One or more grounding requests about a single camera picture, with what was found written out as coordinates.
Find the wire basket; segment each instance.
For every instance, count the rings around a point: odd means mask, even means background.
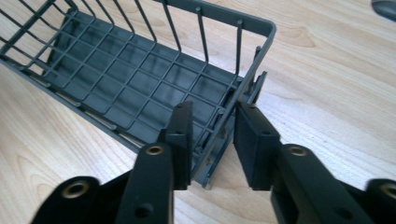
[[[276,31],[270,21],[195,0],[1,4],[9,25],[0,61],[131,150],[155,142],[174,106],[192,101],[191,172],[204,187],[233,138],[235,103],[253,103],[260,92],[265,73],[256,71]],[[242,65],[246,34],[262,42]]]

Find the screw hole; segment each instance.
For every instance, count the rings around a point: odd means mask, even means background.
[[[149,203],[140,204],[135,210],[134,215],[139,218],[149,217],[153,212],[153,207]]]
[[[306,156],[306,151],[300,147],[291,147],[289,151],[294,156]]]
[[[334,207],[332,210],[334,211],[334,213],[336,213],[338,216],[342,217],[343,219],[347,219],[347,220],[352,219],[352,213],[343,207]]]
[[[74,199],[85,194],[89,188],[90,184],[88,184],[87,181],[79,180],[67,186],[64,191],[62,191],[62,196],[67,199]]]
[[[390,198],[396,199],[396,185],[395,184],[391,184],[391,183],[383,184],[383,185],[381,185],[381,189]]]
[[[163,148],[162,147],[151,147],[151,148],[148,148],[146,150],[146,152],[151,156],[155,156],[155,155],[163,153]]]

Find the wooden surface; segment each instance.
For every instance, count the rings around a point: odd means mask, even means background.
[[[311,148],[360,189],[396,179],[396,23],[362,0],[211,2],[277,25],[257,105],[283,143]],[[132,151],[3,65],[0,127],[0,223],[29,222],[70,177],[105,183],[134,165]],[[212,186],[176,192],[176,223],[276,223],[270,194],[248,188],[233,146]]]

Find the light wood floor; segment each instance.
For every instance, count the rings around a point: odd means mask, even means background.
[[[257,105],[283,143],[311,148],[336,178],[360,189],[371,178],[396,179],[395,22],[375,15],[368,0],[210,2],[276,24],[259,69],[268,76]],[[1,7],[21,16],[10,4]],[[7,28],[0,20],[0,30]],[[27,223],[66,179],[92,175],[105,183],[134,159],[0,65],[0,223]],[[276,223],[270,194],[248,188],[233,146],[211,184],[205,190],[194,182],[176,193],[176,223]]]

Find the dark gray wire basket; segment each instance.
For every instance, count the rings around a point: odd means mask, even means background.
[[[143,36],[129,18],[130,8],[118,1],[109,7],[109,2],[49,0],[31,6],[19,1],[20,10],[31,15],[26,20],[0,9],[7,20],[1,22],[16,31],[0,35],[0,61],[134,152],[157,140],[175,105],[192,101],[191,174],[206,187],[233,138],[235,103],[254,103],[259,95],[265,72],[256,80],[255,75],[272,44],[275,25],[203,1],[156,0],[171,31],[172,48],[160,43],[150,25],[145,13],[150,8],[134,1],[138,24],[147,30]],[[203,59],[182,50],[172,17],[175,9],[195,15]],[[210,61],[205,20],[235,30],[233,72]],[[265,38],[251,50],[254,60],[241,76],[244,32]]]

